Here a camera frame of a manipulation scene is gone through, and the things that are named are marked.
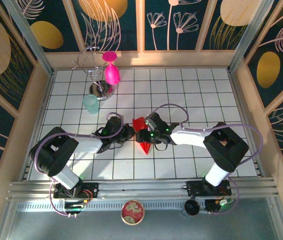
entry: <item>chrome base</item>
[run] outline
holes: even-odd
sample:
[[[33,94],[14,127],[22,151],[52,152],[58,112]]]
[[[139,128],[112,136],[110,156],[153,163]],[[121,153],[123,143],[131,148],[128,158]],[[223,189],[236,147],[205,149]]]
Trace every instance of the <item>chrome base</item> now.
[[[99,83],[101,87],[96,83],[89,87],[89,94],[95,95],[99,101],[109,99],[114,93],[114,87],[104,80],[100,80]]]

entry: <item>mint green cup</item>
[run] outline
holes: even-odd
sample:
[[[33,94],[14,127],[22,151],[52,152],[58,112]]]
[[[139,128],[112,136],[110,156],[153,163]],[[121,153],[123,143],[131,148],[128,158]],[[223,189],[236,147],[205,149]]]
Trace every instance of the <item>mint green cup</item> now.
[[[100,102],[97,100],[97,97],[92,94],[84,96],[82,99],[82,104],[91,114],[98,113],[100,108]]]

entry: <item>metal stand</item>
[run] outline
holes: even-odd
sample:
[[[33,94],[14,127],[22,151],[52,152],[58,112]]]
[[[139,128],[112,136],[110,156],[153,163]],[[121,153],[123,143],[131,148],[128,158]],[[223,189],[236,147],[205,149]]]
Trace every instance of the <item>metal stand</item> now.
[[[93,49],[99,49],[99,47],[89,46],[82,50],[77,57],[77,61],[72,61],[72,63],[76,63],[76,66],[72,69],[74,70],[76,68],[81,68],[87,75],[89,75],[90,79],[93,81],[93,83],[89,87],[89,94],[95,95],[100,101],[104,101],[106,99],[109,99],[113,95],[114,87],[108,84],[105,80],[102,80],[106,62],[101,66],[97,66],[95,61],[95,55],[102,55],[103,53],[92,52],[87,57],[85,57],[85,59],[82,61],[82,65],[79,64],[81,54],[86,51],[92,51]],[[90,57],[92,58],[94,64],[94,68],[92,69],[84,67],[86,60]]]

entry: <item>white grid floor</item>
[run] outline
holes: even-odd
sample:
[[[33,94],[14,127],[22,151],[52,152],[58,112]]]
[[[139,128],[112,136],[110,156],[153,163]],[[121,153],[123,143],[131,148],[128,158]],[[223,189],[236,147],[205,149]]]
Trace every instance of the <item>white grid floor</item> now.
[[[82,104],[91,85],[90,81],[86,82],[87,75],[82,70],[59,70],[38,139],[56,126],[70,133],[91,134],[105,126],[106,115],[110,112],[123,115],[124,123],[131,124],[133,118],[146,117],[156,107],[166,103],[185,107],[189,113],[190,127],[213,127],[217,122],[241,123],[225,69],[121,69],[120,76],[121,82],[115,94],[100,102],[99,113],[90,114]],[[162,108],[158,113],[167,123],[180,123],[186,117],[176,107]],[[242,128],[233,130],[247,142]],[[213,162],[205,148],[190,145],[169,145],[165,151],[151,147],[146,155],[139,143],[131,139],[123,147],[102,154],[76,153],[68,166],[83,180],[174,179],[201,178]],[[231,176],[256,175],[251,160],[238,167]],[[34,167],[31,169],[29,180],[47,179]]]

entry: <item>round container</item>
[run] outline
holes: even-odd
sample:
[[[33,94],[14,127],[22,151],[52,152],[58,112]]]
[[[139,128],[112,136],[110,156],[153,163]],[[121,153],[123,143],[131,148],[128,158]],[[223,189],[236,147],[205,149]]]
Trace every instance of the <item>round container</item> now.
[[[181,210],[181,213],[187,218],[192,218],[196,216],[199,212],[200,205],[197,201],[193,199],[187,200]]]
[[[100,108],[100,103],[97,100],[97,97],[92,94],[84,96],[84,98],[82,99],[82,104],[91,114],[98,113],[98,110]]]
[[[144,206],[137,200],[130,200],[122,206],[121,219],[127,225],[139,224],[145,216]]]

